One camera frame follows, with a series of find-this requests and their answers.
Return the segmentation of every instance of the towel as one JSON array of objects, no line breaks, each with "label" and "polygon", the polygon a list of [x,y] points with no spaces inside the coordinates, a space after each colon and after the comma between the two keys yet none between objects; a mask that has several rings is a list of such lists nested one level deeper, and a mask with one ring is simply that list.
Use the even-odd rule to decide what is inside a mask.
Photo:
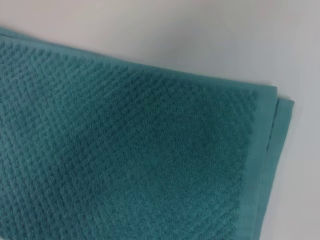
[{"label": "towel", "polygon": [[0,28],[0,236],[258,240],[293,104]]}]

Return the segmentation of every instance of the teal towel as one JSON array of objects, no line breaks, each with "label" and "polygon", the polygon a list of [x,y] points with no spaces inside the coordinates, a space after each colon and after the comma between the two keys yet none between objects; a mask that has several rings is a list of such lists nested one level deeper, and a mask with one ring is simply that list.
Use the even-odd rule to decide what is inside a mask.
[{"label": "teal towel", "polygon": [[258,240],[293,101],[0,29],[0,236]]}]

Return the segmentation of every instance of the waffle weave fabric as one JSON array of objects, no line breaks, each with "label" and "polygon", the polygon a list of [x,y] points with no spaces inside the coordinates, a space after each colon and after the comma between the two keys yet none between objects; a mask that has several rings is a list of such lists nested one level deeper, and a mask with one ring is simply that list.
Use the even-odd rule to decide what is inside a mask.
[{"label": "waffle weave fabric", "polygon": [[259,239],[292,107],[0,29],[0,237]]}]

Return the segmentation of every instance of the white surface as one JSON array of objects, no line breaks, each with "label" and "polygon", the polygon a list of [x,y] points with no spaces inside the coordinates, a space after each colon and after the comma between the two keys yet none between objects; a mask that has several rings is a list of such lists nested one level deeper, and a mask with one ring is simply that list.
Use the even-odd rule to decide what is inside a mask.
[{"label": "white surface", "polygon": [[320,239],[319,0],[0,0],[0,25],[295,100],[262,240]]}]

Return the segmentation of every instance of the terry cloth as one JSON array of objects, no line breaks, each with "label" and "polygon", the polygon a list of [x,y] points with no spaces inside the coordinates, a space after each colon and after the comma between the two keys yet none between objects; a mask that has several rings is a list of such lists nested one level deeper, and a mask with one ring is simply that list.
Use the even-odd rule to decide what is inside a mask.
[{"label": "terry cloth", "polygon": [[293,101],[0,29],[0,236],[258,240]]}]

